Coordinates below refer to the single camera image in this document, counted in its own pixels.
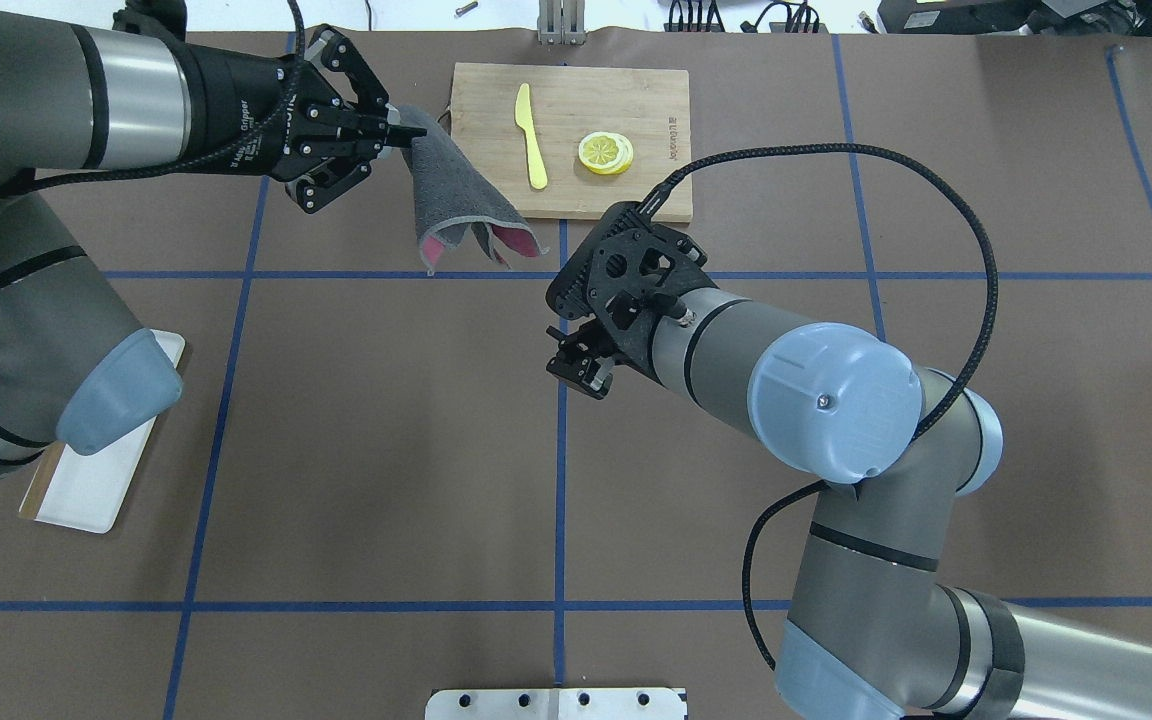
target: lemon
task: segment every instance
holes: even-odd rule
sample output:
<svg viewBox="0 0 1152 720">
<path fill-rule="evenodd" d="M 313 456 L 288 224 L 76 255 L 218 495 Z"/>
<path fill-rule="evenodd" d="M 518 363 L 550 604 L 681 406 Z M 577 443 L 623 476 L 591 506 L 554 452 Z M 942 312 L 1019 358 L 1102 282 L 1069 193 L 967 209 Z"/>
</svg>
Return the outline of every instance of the lemon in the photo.
<svg viewBox="0 0 1152 720">
<path fill-rule="evenodd" d="M 634 145 L 621 132 L 590 132 L 579 142 L 579 162 L 599 176 L 617 176 L 630 169 Z"/>
</svg>

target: cutting board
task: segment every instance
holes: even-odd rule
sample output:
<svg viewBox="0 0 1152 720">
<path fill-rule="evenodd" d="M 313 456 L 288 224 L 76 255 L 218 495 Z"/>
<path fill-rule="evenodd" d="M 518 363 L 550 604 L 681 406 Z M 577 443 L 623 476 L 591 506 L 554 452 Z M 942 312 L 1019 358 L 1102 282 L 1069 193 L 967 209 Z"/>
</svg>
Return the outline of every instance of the cutting board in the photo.
<svg viewBox="0 0 1152 720">
<path fill-rule="evenodd" d="M 531 85 L 536 137 L 550 174 L 545 190 L 532 190 L 526 182 L 526 145 L 513 123 L 522 83 Z M 593 131 L 630 138 L 630 169 L 597 176 L 579 164 L 576 147 Z M 643 199 L 691 161 L 687 71 L 456 63 L 452 138 L 524 218 L 596 220 L 613 202 Z M 655 219 L 691 222 L 690 179 L 673 191 Z"/>
</svg>

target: brown table surface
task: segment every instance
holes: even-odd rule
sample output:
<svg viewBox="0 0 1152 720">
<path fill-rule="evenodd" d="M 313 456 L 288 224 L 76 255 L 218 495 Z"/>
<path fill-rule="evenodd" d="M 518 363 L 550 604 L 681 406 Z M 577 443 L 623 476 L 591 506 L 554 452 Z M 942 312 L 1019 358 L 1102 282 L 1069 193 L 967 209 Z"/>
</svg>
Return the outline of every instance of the brown table surface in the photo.
<svg viewBox="0 0 1152 720">
<path fill-rule="evenodd" d="M 356 38 L 394 99 L 434 112 L 457 60 L 682 68 L 696 156 L 854 136 L 940 172 L 1005 271 L 973 386 L 1007 433 L 942 579 L 1152 641 L 1152 40 L 1126 43 L 1115 86 L 1105 37 Z M 467 247 L 426 279 L 397 158 L 314 217 L 259 179 L 47 199 L 145 324 L 187 338 L 185 396 L 108 536 L 17 520 L 29 472 L 0 482 L 0 717 L 422 717 L 434 688 L 556 680 L 793 715 L 740 560 L 809 478 L 631 373 L 604 402 L 559 391 L 543 293 L 590 223 L 536 223 L 554 251 L 520 274 Z M 904 169 L 726 165 L 695 207 L 727 290 L 964 359 L 977 250 Z M 756 559 L 773 647 L 808 516 Z"/>
</svg>

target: towel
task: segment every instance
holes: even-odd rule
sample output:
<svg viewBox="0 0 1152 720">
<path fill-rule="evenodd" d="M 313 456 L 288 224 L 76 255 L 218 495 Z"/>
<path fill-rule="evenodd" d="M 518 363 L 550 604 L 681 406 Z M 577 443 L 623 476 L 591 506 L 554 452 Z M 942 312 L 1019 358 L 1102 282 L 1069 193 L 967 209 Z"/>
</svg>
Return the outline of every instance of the towel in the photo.
<svg viewBox="0 0 1152 720">
<path fill-rule="evenodd" d="M 438 120 L 412 105 L 399 106 L 397 113 L 403 124 L 429 131 L 415 138 L 410 150 L 403 150 L 416 196 L 416 247 L 429 274 L 434 274 L 444 251 L 456 250 L 470 233 L 483 252 L 505 268 L 509 263 L 498 250 L 498 240 L 524 258 L 548 252 L 536 242 L 515 206 L 473 168 Z"/>
</svg>

